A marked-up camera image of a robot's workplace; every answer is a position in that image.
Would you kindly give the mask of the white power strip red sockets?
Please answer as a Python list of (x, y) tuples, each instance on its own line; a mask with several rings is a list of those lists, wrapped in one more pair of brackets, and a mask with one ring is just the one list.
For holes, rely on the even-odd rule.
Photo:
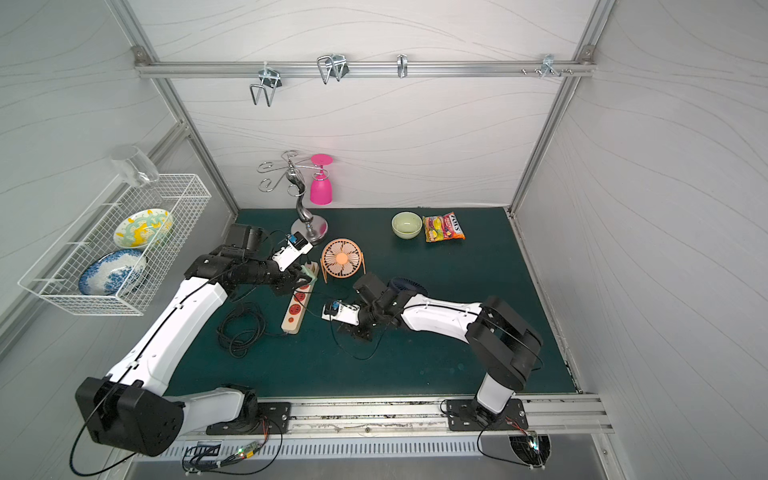
[(295, 335), (299, 332), (305, 314), (307, 313), (308, 303), (315, 284), (316, 282), (313, 285), (300, 287), (291, 296), (290, 303), (281, 324), (281, 329), (285, 334)]

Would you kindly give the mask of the green USB power adapter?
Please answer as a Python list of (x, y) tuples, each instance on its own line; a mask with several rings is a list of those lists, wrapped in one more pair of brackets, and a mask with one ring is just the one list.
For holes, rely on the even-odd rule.
[(309, 269), (306, 267), (306, 264), (305, 264), (305, 265), (303, 265), (303, 266), (301, 267), (301, 270), (302, 270), (302, 274), (303, 274), (303, 275), (305, 275), (305, 276), (308, 276), (308, 277), (310, 278), (310, 282), (315, 282), (315, 281), (317, 280), (317, 275), (318, 275), (318, 273), (317, 273), (317, 272), (313, 272), (313, 271), (310, 271), (310, 270), (309, 270)]

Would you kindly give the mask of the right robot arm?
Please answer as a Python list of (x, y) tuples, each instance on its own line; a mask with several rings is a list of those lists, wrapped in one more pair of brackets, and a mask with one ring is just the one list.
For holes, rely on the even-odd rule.
[(353, 289), (362, 301), (357, 314), (360, 327), (391, 324), (469, 345), (485, 367), (473, 399), (475, 415), (485, 424), (503, 413), (508, 401), (543, 364), (541, 335), (498, 297), (474, 303), (437, 300), (416, 282), (392, 279), (385, 283), (372, 273), (357, 280)]

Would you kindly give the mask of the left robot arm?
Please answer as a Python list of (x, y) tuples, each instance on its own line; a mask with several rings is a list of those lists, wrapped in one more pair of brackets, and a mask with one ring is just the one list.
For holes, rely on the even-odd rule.
[(106, 376), (81, 383), (75, 400), (93, 442), (157, 456), (178, 436), (204, 427), (235, 435), (261, 429), (252, 389), (224, 386), (181, 397), (165, 392), (202, 327), (238, 287), (266, 285), (283, 295), (310, 281), (298, 261), (312, 249), (311, 241), (291, 233), (270, 258), (260, 259), (263, 234), (232, 226), (225, 244), (185, 271), (172, 301), (125, 357)]

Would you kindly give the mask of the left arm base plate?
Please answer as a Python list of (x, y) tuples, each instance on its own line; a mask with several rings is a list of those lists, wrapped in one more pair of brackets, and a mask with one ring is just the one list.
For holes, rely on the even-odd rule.
[(210, 425), (205, 433), (209, 436), (284, 434), (288, 431), (291, 408), (290, 402), (247, 404), (236, 419)]

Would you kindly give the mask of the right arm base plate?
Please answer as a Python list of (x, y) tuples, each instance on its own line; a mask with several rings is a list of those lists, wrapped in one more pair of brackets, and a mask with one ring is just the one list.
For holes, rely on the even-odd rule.
[(445, 399), (440, 412), (447, 418), (452, 432), (520, 431), (529, 428), (523, 402), (510, 398), (503, 411), (495, 414), (475, 400)]

